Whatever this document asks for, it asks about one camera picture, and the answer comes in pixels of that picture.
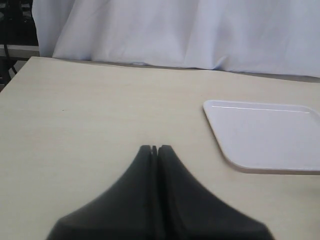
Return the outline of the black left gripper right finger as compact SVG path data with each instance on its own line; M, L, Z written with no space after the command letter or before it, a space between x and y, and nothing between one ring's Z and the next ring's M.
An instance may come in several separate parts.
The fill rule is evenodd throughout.
M272 240L267 226L206 189L173 148L158 150L157 183L169 240Z

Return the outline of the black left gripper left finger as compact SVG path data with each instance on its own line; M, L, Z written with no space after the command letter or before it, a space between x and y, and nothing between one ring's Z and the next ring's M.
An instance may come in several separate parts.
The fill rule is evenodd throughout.
M123 175L105 192L60 218L49 240L155 240L154 160L143 145Z

